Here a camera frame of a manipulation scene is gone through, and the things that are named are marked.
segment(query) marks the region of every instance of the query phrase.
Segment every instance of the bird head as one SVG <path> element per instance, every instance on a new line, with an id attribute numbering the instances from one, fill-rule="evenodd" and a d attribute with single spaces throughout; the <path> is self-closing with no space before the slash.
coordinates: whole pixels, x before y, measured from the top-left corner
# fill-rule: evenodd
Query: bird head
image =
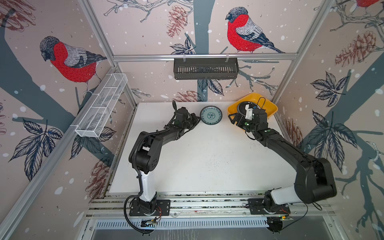
<path id="1" fill-rule="evenodd" d="M 56 60 L 55 52 L 53 51 L 53 48 L 59 42 L 60 41 L 53 36 L 48 36 L 42 40 L 42 42 L 40 43 L 40 51 L 44 61 L 48 59 L 51 61 Z"/>
<path id="2" fill-rule="evenodd" d="M 228 20 L 230 23 L 233 23 L 238 16 L 243 14 L 248 15 L 248 11 L 244 7 L 235 7 L 229 11 L 225 20 Z"/>

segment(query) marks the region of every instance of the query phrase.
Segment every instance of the yellow bin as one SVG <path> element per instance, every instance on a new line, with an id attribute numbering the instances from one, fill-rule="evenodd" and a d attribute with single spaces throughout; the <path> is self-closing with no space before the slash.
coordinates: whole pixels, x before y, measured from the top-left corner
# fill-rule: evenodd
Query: yellow bin
<path id="1" fill-rule="evenodd" d="M 277 106 L 274 105 L 271 101 L 263 97 L 262 95 L 258 93 L 250 93 L 240 99 L 239 101 L 235 102 L 231 106 L 228 107 L 228 115 L 237 113 L 237 106 L 242 102 L 253 102 L 259 105 L 262 109 L 265 109 L 265 112 L 268 116 L 268 118 L 277 112 Z"/>

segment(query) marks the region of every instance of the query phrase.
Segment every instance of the black mounting plate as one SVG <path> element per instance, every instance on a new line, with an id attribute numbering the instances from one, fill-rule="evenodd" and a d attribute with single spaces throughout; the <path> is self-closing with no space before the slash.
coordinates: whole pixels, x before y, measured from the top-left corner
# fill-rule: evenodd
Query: black mounting plate
<path id="1" fill-rule="evenodd" d="M 170 209 L 170 200 L 157 200 L 156 201 L 156 206 L 159 206 L 161 209 L 161 215 L 162 216 L 169 216 L 169 209 Z M 129 215 L 131 217 L 141 217 L 141 216 L 146 216 L 139 207 L 138 200 L 134 199 L 132 201 L 132 209 L 129 211 Z M 152 214 L 151 216 L 160 216 L 159 211 L 156 209 L 155 213 Z"/>
<path id="2" fill-rule="evenodd" d="M 264 210 L 263 200 L 263 198 L 248 199 L 249 211 L 251 212 L 251 215 L 269 214 Z M 284 211 L 291 213 L 287 204 L 282 205 L 281 208 Z M 286 212 L 276 211 L 274 214 L 287 215 Z"/>

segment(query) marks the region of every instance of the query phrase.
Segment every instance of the wallpaper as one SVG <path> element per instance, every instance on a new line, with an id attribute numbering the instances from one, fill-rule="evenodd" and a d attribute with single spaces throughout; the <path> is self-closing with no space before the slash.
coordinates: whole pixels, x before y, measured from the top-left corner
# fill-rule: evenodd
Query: wallpaper
<path id="1" fill-rule="evenodd" d="M 110 66 L 77 1 L 0 6 L 3 220 Z"/>
<path id="2" fill-rule="evenodd" d="M 321 0 L 91 0 L 115 55 L 296 52 Z M 191 51 L 179 48 L 178 54 Z"/>
<path id="3" fill-rule="evenodd" d="M 76 135 L 17 226 L 12 240 L 77 237 L 91 201 L 106 191 L 111 164 L 131 114 L 131 105 L 123 93 L 99 139 Z"/>
<path id="4" fill-rule="evenodd" d="M 239 61 L 239 74 L 228 80 L 176 80 L 173 61 L 119 63 L 137 102 L 237 101 L 256 92 L 269 100 L 290 60 Z"/>
<path id="5" fill-rule="evenodd" d="M 294 144 L 331 161 L 350 239 L 384 239 L 383 11 L 336 1 L 278 102 Z"/>

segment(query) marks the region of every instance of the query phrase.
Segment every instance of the white tabletop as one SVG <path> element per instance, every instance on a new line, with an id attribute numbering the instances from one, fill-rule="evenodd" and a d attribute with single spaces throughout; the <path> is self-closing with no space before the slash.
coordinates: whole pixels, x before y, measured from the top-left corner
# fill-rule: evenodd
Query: white tabletop
<path id="1" fill-rule="evenodd" d="M 223 112 L 216 125 L 202 121 L 177 141 L 164 145 L 159 163 L 151 172 L 156 191 L 169 194 L 231 193 L 287 187 L 295 181 L 295 170 L 277 153 L 252 141 L 232 125 L 227 108 L 234 102 L 177 103 L 200 115 L 203 107 L 214 105 Z M 110 193 L 137 193 L 136 172 L 129 154 L 142 131 L 162 130 L 173 116 L 172 103 L 140 103 L 114 176 Z M 269 127 L 280 128 L 274 117 Z"/>

